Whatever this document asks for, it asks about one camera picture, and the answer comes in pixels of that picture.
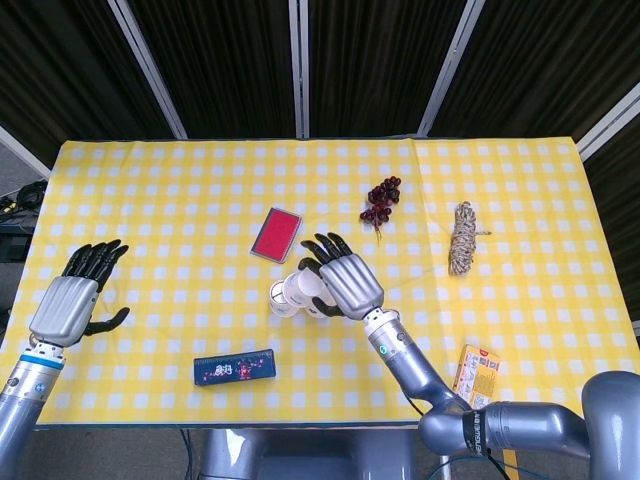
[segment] table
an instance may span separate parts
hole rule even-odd
[[[402,177],[378,242],[358,222],[366,192]],[[481,228],[470,275],[446,262],[455,205]],[[272,315],[283,265],[249,255],[271,206],[299,213],[299,239],[348,239],[417,343],[450,382],[462,346],[503,359],[496,399],[580,412],[594,373],[638,370],[611,257],[575,145],[533,140],[80,143],[58,157],[0,351],[9,373],[51,279],[78,246],[131,246],[94,320],[110,334],[67,350],[41,424],[373,425],[415,422],[362,325]],[[273,348],[275,379],[193,385],[194,357]]]

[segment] red card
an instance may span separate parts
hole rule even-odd
[[[301,222],[298,215],[272,208],[251,247],[251,253],[274,262],[284,262]]]

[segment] dark red grapes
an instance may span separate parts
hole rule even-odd
[[[371,206],[360,214],[360,220],[370,223],[378,230],[378,227],[389,221],[391,205],[400,201],[398,186],[402,183],[397,177],[385,178],[384,182],[367,194]]]

